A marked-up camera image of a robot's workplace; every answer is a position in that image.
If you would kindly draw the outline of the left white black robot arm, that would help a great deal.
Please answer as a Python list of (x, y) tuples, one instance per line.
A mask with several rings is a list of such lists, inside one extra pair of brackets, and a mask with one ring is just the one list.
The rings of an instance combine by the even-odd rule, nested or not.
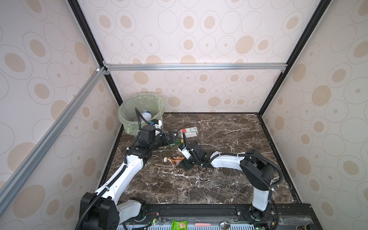
[(138, 109), (135, 110), (139, 125), (138, 135), (127, 148), (124, 162), (112, 177), (94, 193), (86, 193), (80, 203), (77, 230), (115, 230), (130, 218), (145, 216), (144, 201), (130, 199), (119, 204), (119, 199), (133, 177), (146, 165), (153, 152), (161, 147), (175, 144), (178, 132), (164, 132), (158, 128), (159, 121), (147, 121)]

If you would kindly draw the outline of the brown coffee bottle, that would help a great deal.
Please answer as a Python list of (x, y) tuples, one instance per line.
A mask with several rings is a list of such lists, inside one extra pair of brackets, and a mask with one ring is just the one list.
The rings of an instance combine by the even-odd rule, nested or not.
[(174, 166), (178, 166), (182, 160), (186, 159), (185, 157), (164, 157), (163, 161), (165, 163), (171, 163)]

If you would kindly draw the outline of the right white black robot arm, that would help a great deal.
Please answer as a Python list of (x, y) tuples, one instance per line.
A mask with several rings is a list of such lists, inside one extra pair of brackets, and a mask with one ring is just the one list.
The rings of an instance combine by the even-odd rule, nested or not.
[(272, 199), (274, 187), (283, 182), (281, 169), (255, 149), (240, 153), (205, 152), (197, 142), (189, 143), (183, 134), (183, 144), (178, 150), (185, 156), (180, 166), (190, 170), (194, 165), (205, 172), (209, 168), (229, 168), (242, 171), (253, 186), (251, 212), (262, 214)]

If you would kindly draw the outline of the small blue label water bottle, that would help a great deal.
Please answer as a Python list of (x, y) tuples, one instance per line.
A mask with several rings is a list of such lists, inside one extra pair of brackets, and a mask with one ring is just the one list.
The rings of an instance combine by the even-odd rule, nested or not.
[(143, 112), (141, 115), (142, 115), (142, 117), (143, 117), (147, 122), (150, 122), (150, 121), (151, 121), (151, 119), (152, 119), (152, 114), (150, 113), (150, 111)]

